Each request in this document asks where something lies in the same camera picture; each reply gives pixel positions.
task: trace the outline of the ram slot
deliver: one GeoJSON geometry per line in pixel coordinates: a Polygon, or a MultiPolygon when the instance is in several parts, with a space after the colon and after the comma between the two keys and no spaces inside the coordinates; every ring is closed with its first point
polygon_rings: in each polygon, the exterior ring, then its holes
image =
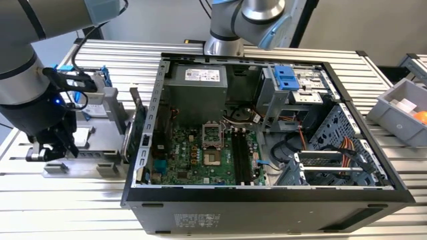
{"type": "Polygon", "coordinates": [[[250,148],[243,132],[231,134],[233,157],[234,157],[234,173],[237,185],[250,185],[253,181],[251,163],[250,163],[250,148]]]}

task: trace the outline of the gray plastic bin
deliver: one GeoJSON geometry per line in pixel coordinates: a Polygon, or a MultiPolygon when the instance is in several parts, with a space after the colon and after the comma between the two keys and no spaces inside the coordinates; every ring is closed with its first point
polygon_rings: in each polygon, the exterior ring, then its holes
{"type": "Polygon", "coordinates": [[[427,90],[404,79],[381,96],[368,118],[378,123],[406,144],[413,147],[427,146],[427,125],[393,103],[393,100],[410,100],[417,104],[416,112],[427,111],[427,90]]]}

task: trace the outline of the green circuit board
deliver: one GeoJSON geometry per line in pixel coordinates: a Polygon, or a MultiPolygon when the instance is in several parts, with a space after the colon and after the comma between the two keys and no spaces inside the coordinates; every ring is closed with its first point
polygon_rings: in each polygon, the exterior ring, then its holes
{"type": "MultiPolygon", "coordinates": [[[[166,174],[162,175],[161,182],[155,182],[155,184],[237,185],[231,134],[231,131],[225,131],[223,147],[221,150],[215,148],[205,149],[202,127],[175,128],[166,174]]],[[[263,168],[257,167],[258,170],[253,168],[254,152],[261,156],[254,132],[246,135],[246,140],[253,176],[255,171],[259,171],[259,176],[253,179],[253,182],[254,185],[266,185],[263,168]]]]}

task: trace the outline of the motherboard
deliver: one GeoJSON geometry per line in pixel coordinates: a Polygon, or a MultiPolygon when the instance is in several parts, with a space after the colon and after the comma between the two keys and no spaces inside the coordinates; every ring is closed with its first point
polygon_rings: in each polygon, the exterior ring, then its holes
{"type": "Polygon", "coordinates": [[[255,132],[207,123],[173,130],[167,159],[157,159],[151,181],[162,185],[266,185],[255,132]]]}

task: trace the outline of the aluminum table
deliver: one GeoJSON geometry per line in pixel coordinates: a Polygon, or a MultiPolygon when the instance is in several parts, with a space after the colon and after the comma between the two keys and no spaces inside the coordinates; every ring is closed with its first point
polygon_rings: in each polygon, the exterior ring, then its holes
{"type": "MultiPolygon", "coordinates": [[[[70,63],[73,50],[62,65],[70,63]]],[[[246,46],[245,51],[254,58],[330,62],[364,115],[392,86],[361,52],[290,48],[263,51],[254,46],[246,46]]],[[[77,63],[89,68],[109,67],[119,100],[133,109],[130,87],[138,87],[145,103],[150,103],[162,52],[202,54],[203,46],[90,40],[77,63]]],[[[0,239],[427,239],[427,148],[409,147],[381,126],[370,121],[369,125],[417,205],[353,233],[302,235],[147,235],[133,212],[121,208],[125,180],[43,178],[46,163],[26,162],[31,145],[27,136],[14,129],[0,147],[0,239]]]]}

